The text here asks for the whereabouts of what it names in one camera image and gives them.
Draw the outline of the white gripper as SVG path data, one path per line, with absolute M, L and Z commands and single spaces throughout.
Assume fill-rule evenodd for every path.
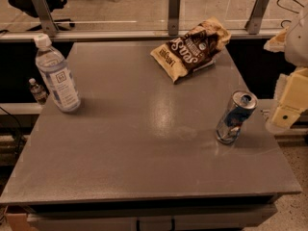
M 266 128 L 273 134 L 283 133 L 308 109 L 308 4 L 293 19 L 288 30 L 269 39 L 264 49 L 283 52 L 287 62 L 300 66 L 290 75 L 280 74 Z

